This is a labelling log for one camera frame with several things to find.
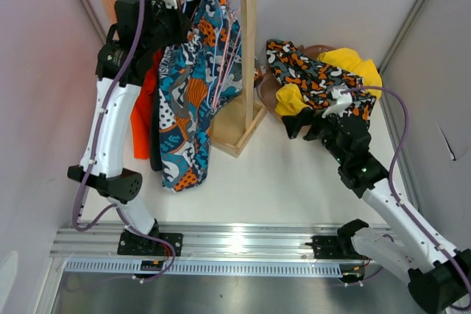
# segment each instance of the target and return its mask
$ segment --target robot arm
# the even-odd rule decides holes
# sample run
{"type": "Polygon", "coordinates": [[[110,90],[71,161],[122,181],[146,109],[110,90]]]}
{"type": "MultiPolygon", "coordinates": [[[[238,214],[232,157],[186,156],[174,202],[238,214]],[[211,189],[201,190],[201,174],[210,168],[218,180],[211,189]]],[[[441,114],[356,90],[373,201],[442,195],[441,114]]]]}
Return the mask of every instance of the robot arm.
{"type": "Polygon", "coordinates": [[[68,177],[81,182],[88,166],[93,165],[85,184],[116,204],[134,229],[148,235],[158,228],[158,223],[138,197],[142,186],[141,174],[123,166],[126,131],[144,76],[152,67],[154,54],[162,48],[184,42],[191,23],[178,10],[176,0],[144,0],[144,25],[138,47],[104,109],[105,95],[130,51],[138,10],[139,0],[117,0],[115,3],[117,23],[110,27],[106,44],[98,54],[97,99],[91,134],[80,164],[68,169],[68,177]],[[100,115],[103,118],[100,134],[96,138],[100,115]],[[92,157],[94,144],[96,153],[92,157]]]}
{"type": "Polygon", "coordinates": [[[471,251],[459,251],[409,201],[394,197],[389,172],[368,151],[371,136],[366,124],[338,116],[352,103],[350,94],[342,90],[331,93],[337,103],[330,110],[314,113],[305,139],[321,140],[339,162],[339,175],[345,186],[381,215],[397,240],[391,242],[365,222],[355,220],[338,230],[338,244],[346,256],[357,253],[382,265],[408,284],[410,294],[423,310],[439,313],[466,295],[467,289],[452,261],[469,279],[471,251]]]}

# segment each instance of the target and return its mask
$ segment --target wooden rack post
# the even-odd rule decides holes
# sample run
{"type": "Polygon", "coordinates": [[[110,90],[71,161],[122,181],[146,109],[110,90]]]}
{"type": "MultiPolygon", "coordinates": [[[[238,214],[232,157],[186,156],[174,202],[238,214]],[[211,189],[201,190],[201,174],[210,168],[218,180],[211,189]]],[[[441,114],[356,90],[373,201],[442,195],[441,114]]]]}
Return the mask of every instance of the wooden rack post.
{"type": "MultiPolygon", "coordinates": [[[[102,0],[110,22],[115,0],[102,0]]],[[[266,108],[253,98],[255,75],[255,33],[257,0],[241,0],[242,94],[224,107],[211,123],[213,146],[238,157],[266,114],[266,108]]]]}

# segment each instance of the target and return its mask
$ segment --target clothing pile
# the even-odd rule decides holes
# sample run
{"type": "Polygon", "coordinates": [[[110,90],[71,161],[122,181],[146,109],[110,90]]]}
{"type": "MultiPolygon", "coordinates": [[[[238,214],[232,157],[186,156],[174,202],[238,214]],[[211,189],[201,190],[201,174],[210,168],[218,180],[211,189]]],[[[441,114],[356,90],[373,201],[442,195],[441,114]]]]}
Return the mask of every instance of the clothing pile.
{"type": "Polygon", "coordinates": [[[135,157],[149,158],[174,192],[205,180],[210,121],[242,90],[240,23],[228,0],[186,10],[188,41],[154,56],[131,117],[135,157]]]}
{"type": "MultiPolygon", "coordinates": [[[[323,61],[307,57],[288,41],[268,40],[266,43],[268,69],[280,83],[280,89],[276,92],[276,112],[282,116],[290,137],[295,137],[301,126],[310,124],[313,112],[329,107],[332,101],[330,88],[348,89],[365,85],[363,76],[345,70],[345,66],[366,74],[369,85],[381,86],[374,64],[363,62],[354,51],[342,49],[319,56],[323,61]]],[[[339,115],[340,119],[353,117],[354,121],[361,121],[368,128],[377,99],[373,94],[377,93],[353,93],[353,104],[339,115]]]]}

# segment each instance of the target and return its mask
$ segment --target metal track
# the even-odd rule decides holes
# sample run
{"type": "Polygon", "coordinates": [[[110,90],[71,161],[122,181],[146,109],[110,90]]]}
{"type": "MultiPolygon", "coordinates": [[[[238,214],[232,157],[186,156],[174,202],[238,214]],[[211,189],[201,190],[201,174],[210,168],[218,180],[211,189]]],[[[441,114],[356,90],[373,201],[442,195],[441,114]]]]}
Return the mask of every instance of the metal track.
{"type": "MultiPolygon", "coordinates": [[[[313,235],[335,235],[341,225],[273,226],[251,224],[161,224],[161,232],[183,233],[180,260],[337,263],[315,260],[305,243],[313,235]]],[[[375,227],[379,233],[389,228],[375,227]]],[[[159,257],[133,257],[116,254],[123,225],[100,224],[89,232],[62,228],[57,232],[52,257],[91,257],[107,259],[159,260],[159,257]]]]}
{"type": "MultiPolygon", "coordinates": [[[[65,265],[67,272],[99,272],[110,274],[155,274],[141,270],[140,260],[72,258],[65,265]]],[[[247,263],[242,261],[176,260],[169,275],[207,276],[276,276],[276,277],[342,277],[339,264],[318,263],[247,263]]]]}

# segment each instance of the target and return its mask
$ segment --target yellow garment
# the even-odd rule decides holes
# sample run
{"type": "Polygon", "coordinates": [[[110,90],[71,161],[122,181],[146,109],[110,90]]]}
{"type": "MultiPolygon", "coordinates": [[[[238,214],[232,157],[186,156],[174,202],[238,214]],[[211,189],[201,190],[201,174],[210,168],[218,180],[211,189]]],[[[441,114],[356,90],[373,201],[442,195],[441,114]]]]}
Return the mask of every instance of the yellow garment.
{"type": "Polygon", "coordinates": [[[303,108],[309,107],[302,100],[300,88],[296,84],[286,84],[277,91],[275,112],[281,116],[297,115],[303,108]]]}
{"type": "MultiPolygon", "coordinates": [[[[362,60],[358,53],[350,48],[340,48],[335,51],[327,51],[319,54],[317,60],[321,62],[338,66],[352,74],[362,76],[364,78],[364,85],[381,86],[381,76],[376,70],[376,66],[371,59],[362,60]]],[[[378,99],[381,97],[379,90],[367,90],[378,99]]]]}

